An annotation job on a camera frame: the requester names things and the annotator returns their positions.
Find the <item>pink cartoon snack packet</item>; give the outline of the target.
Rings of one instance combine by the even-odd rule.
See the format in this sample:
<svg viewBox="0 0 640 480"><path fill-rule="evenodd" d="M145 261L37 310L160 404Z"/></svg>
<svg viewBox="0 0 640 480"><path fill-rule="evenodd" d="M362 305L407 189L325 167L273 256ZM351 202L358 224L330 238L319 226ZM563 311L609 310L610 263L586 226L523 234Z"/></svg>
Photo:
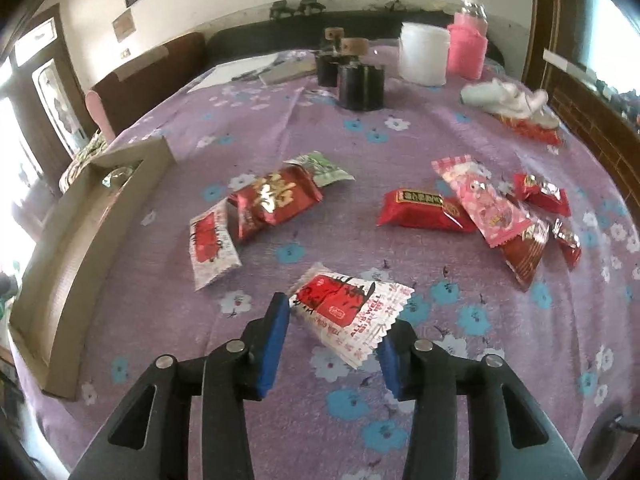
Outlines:
<svg viewBox="0 0 640 480"><path fill-rule="evenodd" d="M533 225L525 212L496 191L490 172L471 155L433 160L432 167L454 191L490 248L506 244Z"/></svg>

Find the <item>pink sleeved bottle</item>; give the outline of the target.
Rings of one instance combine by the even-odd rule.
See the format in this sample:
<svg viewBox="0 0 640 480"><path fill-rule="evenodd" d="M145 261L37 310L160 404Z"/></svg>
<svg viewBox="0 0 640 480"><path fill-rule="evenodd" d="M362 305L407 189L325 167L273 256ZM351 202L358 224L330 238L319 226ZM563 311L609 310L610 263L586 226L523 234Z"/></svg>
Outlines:
<svg viewBox="0 0 640 480"><path fill-rule="evenodd" d="M447 72L479 80L488 48L488 17L483 3L461 0L461 8L448 27L450 45Z"/></svg>

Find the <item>green white snack packet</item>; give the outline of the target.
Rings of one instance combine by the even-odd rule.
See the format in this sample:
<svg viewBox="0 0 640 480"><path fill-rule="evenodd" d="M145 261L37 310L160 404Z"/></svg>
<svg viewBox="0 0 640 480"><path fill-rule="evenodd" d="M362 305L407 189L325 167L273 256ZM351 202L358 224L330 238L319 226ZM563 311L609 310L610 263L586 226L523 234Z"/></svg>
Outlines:
<svg viewBox="0 0 640 480"><path fill-rule="evenodd" d="M333 183L355 181L355 177L343 168L334 164L319 151L300 154L288 159L285 165L299 166L311 175L311 179L318 188L325 188Z"/></svg>

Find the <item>black cylinder container front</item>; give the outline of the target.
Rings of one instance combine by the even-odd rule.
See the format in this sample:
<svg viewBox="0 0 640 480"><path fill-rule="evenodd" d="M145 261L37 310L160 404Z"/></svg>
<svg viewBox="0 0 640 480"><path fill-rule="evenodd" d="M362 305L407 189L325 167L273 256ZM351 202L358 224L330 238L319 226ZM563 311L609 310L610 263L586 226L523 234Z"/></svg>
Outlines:
<svg viewBox="0 0 640 480"><path fill-rule="evenodd" d="M384 107L385 67L368 64L366 38L342 38L338 64L338 105L354 112L372 112Z"/></svg>

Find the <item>tiny red candy packet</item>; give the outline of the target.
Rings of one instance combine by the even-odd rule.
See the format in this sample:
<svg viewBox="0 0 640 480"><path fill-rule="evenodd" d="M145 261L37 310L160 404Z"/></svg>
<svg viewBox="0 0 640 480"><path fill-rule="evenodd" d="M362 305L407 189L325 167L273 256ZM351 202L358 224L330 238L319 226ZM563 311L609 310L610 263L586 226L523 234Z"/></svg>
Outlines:
<svg viewBox="0 0 640 480"><path fill-rule="evenodd" d="M568 270L573 271L582 256L579 236L560 218L556 218L552 224L552 235L560 245Z"/></svg>

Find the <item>small red candy packet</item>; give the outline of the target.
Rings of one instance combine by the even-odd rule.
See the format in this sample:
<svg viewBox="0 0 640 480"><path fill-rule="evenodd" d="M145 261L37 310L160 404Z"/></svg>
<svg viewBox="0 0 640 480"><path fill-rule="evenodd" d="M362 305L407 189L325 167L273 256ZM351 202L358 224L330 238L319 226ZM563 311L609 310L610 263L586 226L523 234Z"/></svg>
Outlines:
<svg viewBox="0 0 640 480"><path fill-rule="evenodd" d="M513 185L515 196L522 202L530 204L563 217L570 217L570 202L564 188L539 174L514 174Z"/></svg>

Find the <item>black sofa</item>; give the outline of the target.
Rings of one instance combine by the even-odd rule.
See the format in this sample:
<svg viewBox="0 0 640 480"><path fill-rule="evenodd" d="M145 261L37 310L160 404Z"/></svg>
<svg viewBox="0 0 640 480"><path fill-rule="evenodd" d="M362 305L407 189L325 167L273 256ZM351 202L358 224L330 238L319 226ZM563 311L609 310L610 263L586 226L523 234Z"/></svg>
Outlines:
<svg viewBox="0 0 640 480"><path fill-rule="evenodd" d="M238 58L285 50L317 50L329 27L341 27L347 37L371 41L396 40L405 23L427 24L446 28L454 22L442 11L341 11L297 15L231 27L216 32L206 41L211 66Z"/></svg>

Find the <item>red rectangular snack packet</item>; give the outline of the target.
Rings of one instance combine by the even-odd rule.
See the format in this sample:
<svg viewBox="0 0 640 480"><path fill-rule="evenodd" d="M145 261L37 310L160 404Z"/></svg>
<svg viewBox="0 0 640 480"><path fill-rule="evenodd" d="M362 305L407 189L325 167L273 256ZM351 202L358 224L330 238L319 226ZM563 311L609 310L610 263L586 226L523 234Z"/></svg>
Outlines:
<svg viewBox="0 0 640 480"><path fill-rule="evenodd" d="M411 188L385 194L378 226L473 233L475 223L456 198Z"/></svg>

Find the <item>white plastic jar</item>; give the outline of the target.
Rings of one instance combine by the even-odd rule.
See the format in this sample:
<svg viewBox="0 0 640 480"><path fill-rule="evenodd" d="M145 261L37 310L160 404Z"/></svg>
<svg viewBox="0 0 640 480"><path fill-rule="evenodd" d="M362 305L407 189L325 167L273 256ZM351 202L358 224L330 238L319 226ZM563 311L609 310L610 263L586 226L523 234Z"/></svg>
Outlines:
<svg viewBox="0 0 640 480"><path fill-rule="evenodd" d="M398 73L402 79L427 87L442 87L447 79L449 30L403 22L398 38Z"/></svg>

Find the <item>white red snack packet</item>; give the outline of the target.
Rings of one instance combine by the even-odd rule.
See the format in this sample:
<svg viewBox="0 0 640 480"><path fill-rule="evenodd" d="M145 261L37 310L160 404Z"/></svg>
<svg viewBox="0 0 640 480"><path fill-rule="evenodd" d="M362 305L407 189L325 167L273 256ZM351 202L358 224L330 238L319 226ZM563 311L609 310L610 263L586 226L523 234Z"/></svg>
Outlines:
<svg viewBox="0 0 640 480"><path fill-rule="evenodd" d="M288 302L326 348L358 368L386 336L413 293L404 284L356 278L316 263L288 290Z"/></svg>
<svg viewBox="0 0 640 480"><path fill-rule="evenodd" d="M190 221L189 254L195 290L203 289L242 266L228 229L226 200Z"/></svg>

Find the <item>dark red snack bag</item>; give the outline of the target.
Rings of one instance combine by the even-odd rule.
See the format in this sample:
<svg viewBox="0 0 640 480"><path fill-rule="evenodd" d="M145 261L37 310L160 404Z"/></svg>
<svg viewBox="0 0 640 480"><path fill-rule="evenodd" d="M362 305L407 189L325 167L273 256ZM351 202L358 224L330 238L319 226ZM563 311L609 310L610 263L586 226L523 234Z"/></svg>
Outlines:
<svg viewBox="0 0 640 480"><path fill-rule="evenodd" d="M521 234L500 246L504 261L523 292L532 286L544 248L549 241L549 226L536 219Z"/></svg>

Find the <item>black cylinder container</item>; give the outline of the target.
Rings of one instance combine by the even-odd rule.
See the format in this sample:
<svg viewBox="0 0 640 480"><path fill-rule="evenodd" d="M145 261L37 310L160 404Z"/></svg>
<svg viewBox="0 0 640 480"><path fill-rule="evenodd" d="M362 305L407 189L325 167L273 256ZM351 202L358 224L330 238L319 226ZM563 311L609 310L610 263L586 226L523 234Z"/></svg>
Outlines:
<svg viewBox="0 0 640 480"><path fill-rule="evenodd" d="M328 27L324 30L320 49L314 54L320 87L335 88L340 67L350 61L350 56L342 52L344 37L345 32L341 27Z"/></svg>
<svg viewBox="0 0 640 480"><path fill-rule="evenodd" d="M372 112L384 107L385 67L368 64L366 38L342 38L338 64L338 105L354 112Z"/></svg>

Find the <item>large red gold snack bag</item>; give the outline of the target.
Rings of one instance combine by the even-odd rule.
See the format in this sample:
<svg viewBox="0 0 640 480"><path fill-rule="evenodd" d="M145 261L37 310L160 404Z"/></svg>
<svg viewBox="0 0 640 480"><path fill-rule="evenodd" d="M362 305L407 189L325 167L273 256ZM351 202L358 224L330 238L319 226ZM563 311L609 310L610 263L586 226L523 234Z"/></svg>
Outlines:
<svg viewBox="0 0 640 480"><path fill-rule="evenodd" d="M238 239L249 240L322 202L320 188L301 166L285 165L254 179L229 197L238 217Z"/></svg>

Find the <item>black cylinder container back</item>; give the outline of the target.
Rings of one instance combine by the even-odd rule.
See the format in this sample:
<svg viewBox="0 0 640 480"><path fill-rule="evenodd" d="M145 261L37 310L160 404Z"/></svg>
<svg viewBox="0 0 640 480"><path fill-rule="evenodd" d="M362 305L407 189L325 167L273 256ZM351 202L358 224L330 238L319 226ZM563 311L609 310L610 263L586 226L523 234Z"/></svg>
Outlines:
<svg viewBox="0 0 640 480"><path fill-rule="evenodd" d="M344 37L345 32L341 27L328 27L324 30L320 49L314 54L320 87L335 88L340 67L350 61L350 56L342 52Z"/></svg>

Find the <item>purple floral tablecloth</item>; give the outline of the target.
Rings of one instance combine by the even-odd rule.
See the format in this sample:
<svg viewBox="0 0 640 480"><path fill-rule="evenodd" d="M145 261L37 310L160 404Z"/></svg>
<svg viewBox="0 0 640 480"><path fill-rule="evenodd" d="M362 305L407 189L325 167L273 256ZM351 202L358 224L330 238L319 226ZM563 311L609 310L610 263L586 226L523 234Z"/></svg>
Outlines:
<svg viewBox="0 0 640 480"><path fill-rule="evenodd" d="M204 356L259 318L313 264L413 288L404 319L456 356L500 354L573 450L609 408L639 408L639 234L615 183L568 132L559 146L523 138L464 106L460 79L440 89L390 79L385 106L339 107L314 78L277 87L192 82L115 140L163 138L175 162L139 208L93 310L74 400L45 396L18 372L63 464L73 467L160 354ZM320 204L239 244L239 269L194 286L190 220L253 178L312 151L350 174ZM478 233L379 226L384 195L436 192L432 161L470 155L504 183L534 172L567 192L582 256L569 269L550 243L521 289Z"/></svg>

